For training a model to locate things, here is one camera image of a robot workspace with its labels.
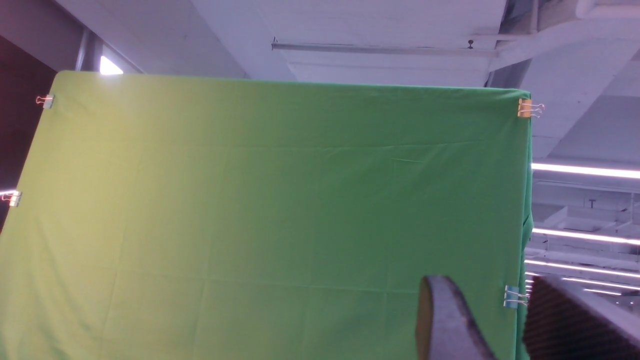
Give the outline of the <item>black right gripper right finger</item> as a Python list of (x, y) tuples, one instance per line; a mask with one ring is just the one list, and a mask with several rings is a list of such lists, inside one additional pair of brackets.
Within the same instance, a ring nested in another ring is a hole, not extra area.
[(639, 317), (557, 276), (535, 276), (522, 341), (531, 360), (637, 360)]

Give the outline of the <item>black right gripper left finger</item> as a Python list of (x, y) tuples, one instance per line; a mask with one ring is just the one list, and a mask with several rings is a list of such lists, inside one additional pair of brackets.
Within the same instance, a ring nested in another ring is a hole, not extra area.
[(418, 360), (494, 360), (466, 299), (448, 276), (423, 276), (414, 328)]

